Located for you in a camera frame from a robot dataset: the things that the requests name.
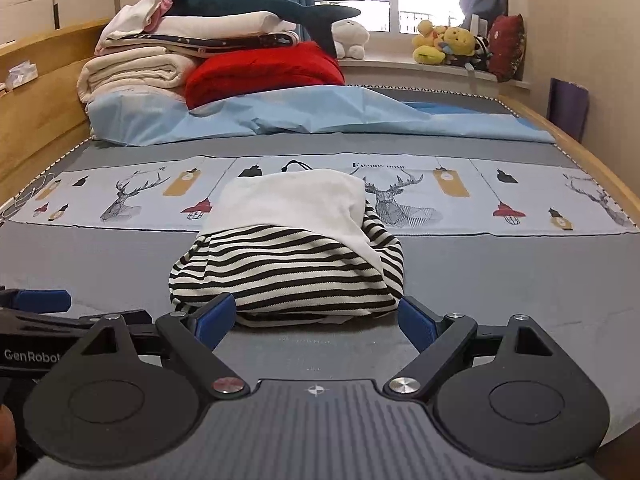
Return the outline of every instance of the red cushion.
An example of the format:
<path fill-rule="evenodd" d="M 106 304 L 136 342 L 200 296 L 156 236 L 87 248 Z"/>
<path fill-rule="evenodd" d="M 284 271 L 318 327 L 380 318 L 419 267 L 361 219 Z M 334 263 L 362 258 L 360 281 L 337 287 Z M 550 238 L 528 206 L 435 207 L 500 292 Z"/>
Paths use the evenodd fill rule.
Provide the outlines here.
<path fill-rule="evenodd" d="M 191 74 L 184 97 L 195 108 L 236 95 L 311 85 L 344 85 L 344 76 L 336 59 L 305 41 L 211 57 Z"/>
<path fill-rule="evenodd" d="M 522 15 L 498 16 L 489 32 L 489 72 L 499 82 L 513 79 L 524 57 L 526 36 Z"/>

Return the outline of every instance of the deer illustration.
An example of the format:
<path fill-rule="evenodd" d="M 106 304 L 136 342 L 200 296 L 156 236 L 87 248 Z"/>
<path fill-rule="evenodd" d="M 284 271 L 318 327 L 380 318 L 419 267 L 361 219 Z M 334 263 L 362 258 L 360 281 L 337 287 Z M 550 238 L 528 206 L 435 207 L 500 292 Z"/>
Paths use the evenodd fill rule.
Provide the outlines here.
<path fill-rule="evenodd" d="M 584 176 L 569 176 L 565 173 L 564 177 L 569 180 L 568 184 L 564 184 L 565 186 L 573 189 L 576 193 L 584 195 L 584 196 L 588 196 L 592 202 L 595 202 L 596 204 L 600 205 L 601 208 L 604 209 L 604 211 L 607 212 L 607 214 L 611 217 L 611 219 L 618 225 L 620 226 L 629 226 L 629 220 L 626 217 L 626 215 L 622 212 L 622 211 L 615 211 L 611 208 L 611 206 L 609 205 L 609 197 L 607 196 L 606 191 L 602 190 L 601 188 L 598 188 L 598 196 L 593 196 L 591 193 L 587 193 L 584 190 L 581 190 L 578 187 L 574 186 L 574 180 L 583 180 L 586 182 L 592 182 L 590 177 L 584 177 Z"/>
<path fill-rule="evenodd" d="M 363 178 L 365 191 L 376 196 L 376 212 L 383 223 L 401 228 L 407 226 L 416 227 L 440 221 L 442 219 L 441 213 L 432 207 L 413 207 L 396 202 L 396 196 L 401 194 L 405 187 L 420 184 L 424 178 L 422 174 L 416 180 L 412 174 L 407 173 L 405 170 L 400 171 L 407 174 L 409 178 L 405 181 L 399 175 L 396 175 L 398 181 L 389 186 L 386 191 L 380 190 L 367 182 L 366 177 Z"/>
<path fill-rule="evenodd" d="M 115 202 L 107 208 L 107 211 L 102 213 L 102 215 L 100 216 L 100 220 L 102 220 L 103 222 L 108 222 L 110 220 L 129 219 L 133 216 L 139 215 L 140 210 L 142 209 L 140 206 L 130 207 L 126 205 L 125 202 L 132 196 L 136 196 L 146 189 L 152 189 L 153 187 L 160 186 L 161 184 L 169 180 L 169 177 L 163 180 L 162 177 L 160 177 L 160 172 L 158 171 L 158 179 L 155 182 L 150 183 L 147 180 L 143 186 L 137 187 L 136 189 L 127 192 L 127 186 L 130 184 L 131 179 L 140 173 L 142 172 L 136 171 L 133 175 L 125 179 L 123 182 L 117 181 L 117 198 Z"/>

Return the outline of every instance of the silver bolt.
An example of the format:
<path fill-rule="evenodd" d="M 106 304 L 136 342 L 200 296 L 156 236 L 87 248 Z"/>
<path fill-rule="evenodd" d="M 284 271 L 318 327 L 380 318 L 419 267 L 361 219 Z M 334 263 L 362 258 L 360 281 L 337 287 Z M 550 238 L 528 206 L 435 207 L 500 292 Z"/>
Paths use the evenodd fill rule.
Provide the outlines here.
<path fill-rule="evenodd" d="M 412 377 L 396 377 L 389 381 L 389 387 L 396 394 L 412 394 L 420 389 L 420 383 Z"/>
<path fill-rule="evenodd" d="M 220 394 L 236 394 L 244 388 L 244 381 L 239 377 L 222 377 L 213 383 L 213 389 Z"/>

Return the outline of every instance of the white plush toy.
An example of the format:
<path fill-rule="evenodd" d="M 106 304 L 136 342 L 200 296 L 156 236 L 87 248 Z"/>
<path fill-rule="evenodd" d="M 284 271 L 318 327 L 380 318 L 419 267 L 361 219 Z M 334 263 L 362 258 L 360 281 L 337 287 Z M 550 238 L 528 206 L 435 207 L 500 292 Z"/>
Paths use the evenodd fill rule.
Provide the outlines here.
<path fill-rule="evenodd" d="M 364 59 L 364 46 L 369 41 L 369 31 L 366 28 L 353 20 L 340 20 L 332 25 L 331 30 L 338 59 Z"/>

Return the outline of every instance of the black and white striped fabric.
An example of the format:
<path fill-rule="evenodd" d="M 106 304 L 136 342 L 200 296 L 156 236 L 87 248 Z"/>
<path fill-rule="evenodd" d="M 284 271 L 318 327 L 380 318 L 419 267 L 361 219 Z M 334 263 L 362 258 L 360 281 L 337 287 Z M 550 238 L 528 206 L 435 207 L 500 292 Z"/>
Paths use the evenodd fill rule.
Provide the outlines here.
<path fill-rule="evenodd" d="M 340 242 L 299 228 L 257 225 L 202 235 L 172 269 L 172 303 L 190 313 L 230 292 L 237 320 L 247 326 L 386 314 L 402 297 L 402 248 L 369 203 L 362 231 L 383 275 Z"/>

